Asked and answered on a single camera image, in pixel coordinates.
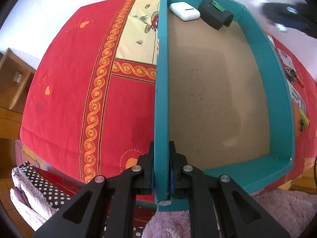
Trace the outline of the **illustrated ID card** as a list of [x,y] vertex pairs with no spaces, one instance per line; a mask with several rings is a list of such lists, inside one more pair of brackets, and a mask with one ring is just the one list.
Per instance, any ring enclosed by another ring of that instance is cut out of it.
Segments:
[[292,58],[279,48],[277,49],[277,51],[278,51],[278,55],[281,58],[283,64],[285,64],[285,66],[287,66],[290,69],[295,71],[296,69],[295,69],[294,64],[292,62]]

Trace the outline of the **keys with black fob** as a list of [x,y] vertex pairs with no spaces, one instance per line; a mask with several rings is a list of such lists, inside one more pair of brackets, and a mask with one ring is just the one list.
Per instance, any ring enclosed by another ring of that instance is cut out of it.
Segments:
[[288,66],[284,67],[284,71],[290,83],[297,82],[302,88],[304,88],[304,83],[296,71]]

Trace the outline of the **white remote control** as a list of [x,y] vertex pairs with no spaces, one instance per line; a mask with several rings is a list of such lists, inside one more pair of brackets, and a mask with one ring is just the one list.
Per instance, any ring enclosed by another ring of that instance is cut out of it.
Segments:
[[293,85],[290,82],[287,83],[290,90],[291,98],[297,103],[298,108],[301,109],[304,114],[306,114],[306,105],[304,103],[304,100],[301,98],[300,94],[293,87]]

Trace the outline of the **lime green utility knife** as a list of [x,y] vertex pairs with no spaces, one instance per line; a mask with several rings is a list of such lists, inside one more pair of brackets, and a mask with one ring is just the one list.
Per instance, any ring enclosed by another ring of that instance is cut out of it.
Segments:
[[299,109],[299,115],[300,115],[300,131],[302,132],[304,129],[306,129],[309,126],[309,121],[301,109]]

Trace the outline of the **teal cardboard box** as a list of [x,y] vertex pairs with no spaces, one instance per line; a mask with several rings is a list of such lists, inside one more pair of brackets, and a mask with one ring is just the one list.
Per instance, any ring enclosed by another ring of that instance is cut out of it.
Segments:
[[190,165],[226,174],[247,193],[293,168],[294,116],[286,77],[252,13],[234,0],[215,0],[233,14],[215,30],[185,22],[160,0],[154,124],[154,191],[159,211],[188,208],[172,190],[169,142]]

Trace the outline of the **white earbuds case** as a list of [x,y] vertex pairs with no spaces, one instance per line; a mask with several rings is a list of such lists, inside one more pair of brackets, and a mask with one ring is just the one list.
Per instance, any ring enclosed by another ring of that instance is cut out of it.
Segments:
[[185,22],[196,20],[201,17],[200,12],[186,2],[171,3],[171,5],[169,5],[169,10]]

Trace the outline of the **polka dot folded cloth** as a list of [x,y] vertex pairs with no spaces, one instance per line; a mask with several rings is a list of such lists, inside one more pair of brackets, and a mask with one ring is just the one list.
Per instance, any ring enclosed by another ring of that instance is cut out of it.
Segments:
[[46,180],[29,162],[12,169],[12,204],[34,230],[38,230],[71,196]]

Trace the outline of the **red patterned bedspread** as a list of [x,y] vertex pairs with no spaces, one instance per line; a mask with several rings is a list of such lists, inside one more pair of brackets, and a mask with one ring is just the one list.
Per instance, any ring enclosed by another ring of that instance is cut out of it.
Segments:
[[[20,137],[47,163],[82,183],[134,165],[154,142],[160,0],[108,0],[79,8],[35,73]],[[316,156],[316,84],[300,91],[311,125],[295,137],[292,170]]]

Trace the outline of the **orange pouch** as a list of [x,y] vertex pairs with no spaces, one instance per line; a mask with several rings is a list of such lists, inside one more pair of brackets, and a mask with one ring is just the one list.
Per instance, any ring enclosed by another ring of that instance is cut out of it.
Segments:
[[300,114],[299,114],[299,108],[298,108],[298,105],[296,103],[295,100],[292,100],[292,107],[293,107],[293,114],[294,114],[294,129],[295,129],[295,137],[296,139],[300,137],[300,120],[301,120],[301,117],[300,117]]

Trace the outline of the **wooden shelf cabinet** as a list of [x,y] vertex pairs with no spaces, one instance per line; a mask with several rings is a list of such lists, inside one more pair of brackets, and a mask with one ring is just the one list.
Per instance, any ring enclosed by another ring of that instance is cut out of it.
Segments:
[[1,179],[11,175],[16,164],[15,143],[20,128],[27,94],[35,69],[7,49],[1,57]]

